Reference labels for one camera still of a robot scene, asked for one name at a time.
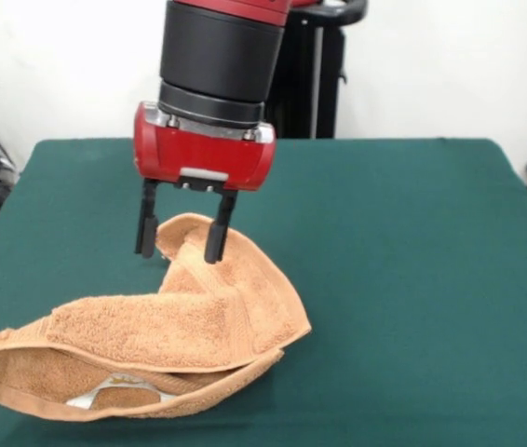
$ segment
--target green table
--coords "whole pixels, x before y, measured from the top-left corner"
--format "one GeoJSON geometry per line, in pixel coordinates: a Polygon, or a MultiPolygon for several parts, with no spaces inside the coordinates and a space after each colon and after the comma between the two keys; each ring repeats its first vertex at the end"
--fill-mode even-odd
{"type": "MultiPolygon", "coordinates": [[[[0,329],[77,297],[156,290],[133,254],[128,140],[43,142],[0,215],[0,329]]],[[[161,187],[161,220],[218,198],[161,187]]],[[[45,422],[1,446],[527,446],[527,191],[487,141],[282,142],[234,226],[291,278],[314,331],[197,416],[45,422]]]]}

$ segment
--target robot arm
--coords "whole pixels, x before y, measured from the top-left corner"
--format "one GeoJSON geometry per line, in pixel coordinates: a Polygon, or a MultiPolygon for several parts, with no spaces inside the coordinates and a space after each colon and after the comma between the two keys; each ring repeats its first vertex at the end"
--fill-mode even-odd
{"type": "Polygon", "coordinates": [[[158,102],[140,104],[135,162],[144,178],[136,252],[152,256],[160,183],[222,196],[205,252],[223,258],[238,191],[270,170],[274,129],[262,122],[290,0],[168,0],[158,102]]]}

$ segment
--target white wall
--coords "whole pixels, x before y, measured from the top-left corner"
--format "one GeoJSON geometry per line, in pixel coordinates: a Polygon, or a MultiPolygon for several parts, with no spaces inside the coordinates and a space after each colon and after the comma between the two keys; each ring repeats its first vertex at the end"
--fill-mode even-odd
{"type": "MultiPolygon", "coordinates": [[[[164,0],[0,0],[0,138],[130,136],[164,0]]],[[[339,137],[489,137],[527,162],[527,2],[371,0],[347,31],[339,137]]]]}

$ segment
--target orange towel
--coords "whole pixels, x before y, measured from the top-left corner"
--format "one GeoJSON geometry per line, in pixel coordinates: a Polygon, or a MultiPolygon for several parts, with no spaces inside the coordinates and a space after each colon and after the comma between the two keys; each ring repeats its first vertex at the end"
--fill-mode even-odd
{"type": "Polygon", "coordinates": [[[45,419],[175,417],[236,393],[311,331],[289,280],[229,230],[203,261],[210,219],[158,228],[171,264],[158,293],[83,298],[0,332],[0,404],[45,419]]]}

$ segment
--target terry cloth towel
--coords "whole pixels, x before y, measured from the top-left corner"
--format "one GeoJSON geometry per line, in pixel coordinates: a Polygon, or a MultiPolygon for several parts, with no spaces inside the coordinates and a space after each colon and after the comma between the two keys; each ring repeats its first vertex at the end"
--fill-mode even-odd
{"type": "Polygon", "coordinates": [[[0,404],[45,419],[198,413],[265,373],[310,332],[289,280],[247,237],[203,261],[211,219],[158,227],[158,293],[89,297],[0,332],[0,404]]]}

